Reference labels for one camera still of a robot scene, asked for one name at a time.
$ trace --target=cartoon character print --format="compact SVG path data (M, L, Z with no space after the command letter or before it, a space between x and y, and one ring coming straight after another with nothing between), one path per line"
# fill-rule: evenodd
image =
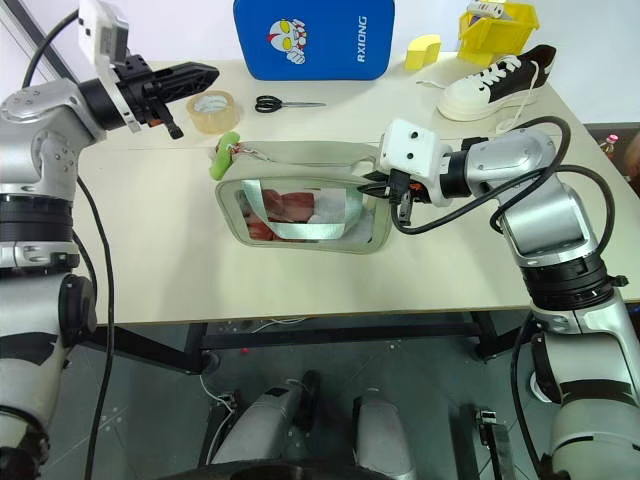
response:
M273 48L287 54L287 59L296 65L305 62L304 47L307 45L307 32L304 23L298 19L278 20L269 29L267 41Z

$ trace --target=blue pencil case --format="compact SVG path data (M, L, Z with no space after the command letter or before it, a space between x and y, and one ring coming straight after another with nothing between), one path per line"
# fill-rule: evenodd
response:
M389 64L393 0L235 0L233 14L259 80L372 80Z

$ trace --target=black and white sneaker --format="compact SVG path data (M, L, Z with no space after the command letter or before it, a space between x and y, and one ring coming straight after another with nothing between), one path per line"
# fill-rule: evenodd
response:
M537 47L521 55L507 55L482 72L449 85L438 102L440 113L451 120L479 120L503 107L536 101L545 84L556 49Z

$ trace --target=white tabletop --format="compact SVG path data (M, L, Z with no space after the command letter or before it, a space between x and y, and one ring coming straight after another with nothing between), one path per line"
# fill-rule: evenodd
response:
M392 62L373 82L261 82L244 63L212 63L220 69L213 89L231 93L243 115L235 128L243 140L339 140L377 142L389 122L401 117L435 130L453 148L466 136L495 136L496 124L514 109L477 122L451 122L434 111L441 91L417 80L449 83L477 70L452 55L417 73ZM159 68L165 65L154 65ZM255 97L325 102L313 109L253 111ZM392 231L370 255L281 248L252 248L230 233L208 175L208 150L217 136L195 130L186 101L170 106L185 132L178 141L164 127L132 135L122 128L106 142L86 149L80 174L90 187L109 237L115 270L116 322L167 323L258 317L364 312L449 311L524 307L529 304L510 253L488 226L495 204L487 204L425 235ZM626 300L640 299L640 202L550 86L525 108L522 121L557 115L572 127L567 164L588 166L610 184L617 206L616 228L603 257L610 274L624 274ZM555 127L544 127L558 140ZM599 234L604 202L589 180L562 178L583 198ZM444 209L417 206L415 223ZM99 279L98 314L106 321L104 261L86 201L78 193L75 228L90 251Z

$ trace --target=transparent pouch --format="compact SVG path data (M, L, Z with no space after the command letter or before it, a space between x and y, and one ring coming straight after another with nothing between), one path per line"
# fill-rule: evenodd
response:
M255 142L230 147L216 187L229 228L251 246L371 253L391 228L384 200L363 195L377 148L345 142Z

